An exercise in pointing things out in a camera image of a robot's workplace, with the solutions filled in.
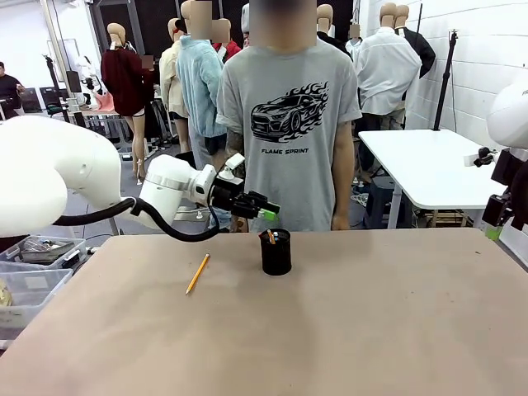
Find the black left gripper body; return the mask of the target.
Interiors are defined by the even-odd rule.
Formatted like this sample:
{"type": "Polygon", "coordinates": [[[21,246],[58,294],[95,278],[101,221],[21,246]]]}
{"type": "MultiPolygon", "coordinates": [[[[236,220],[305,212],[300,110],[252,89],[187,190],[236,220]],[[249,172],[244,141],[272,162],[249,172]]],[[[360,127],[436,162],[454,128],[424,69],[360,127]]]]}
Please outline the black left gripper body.
{"type": "Polygon", "coordinates": [[[231,215],[246,215],[247,208],[244,206],[241,196],[244,193],[244,185],[213,185],[211,192],[211,204],[215,208],[224,210],[231,215]]]}

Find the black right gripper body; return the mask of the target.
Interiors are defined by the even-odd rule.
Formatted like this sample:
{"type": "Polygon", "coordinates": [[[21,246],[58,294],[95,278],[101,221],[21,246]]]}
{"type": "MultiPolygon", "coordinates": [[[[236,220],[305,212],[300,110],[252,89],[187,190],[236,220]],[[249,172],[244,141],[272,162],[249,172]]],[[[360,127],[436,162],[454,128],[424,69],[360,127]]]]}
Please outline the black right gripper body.
{"type": "Polygon", "coordinates": [[[511,194],[491,195],[484,209],[483,222],[493,226],[502,227],[512,216],[511,194]]]}

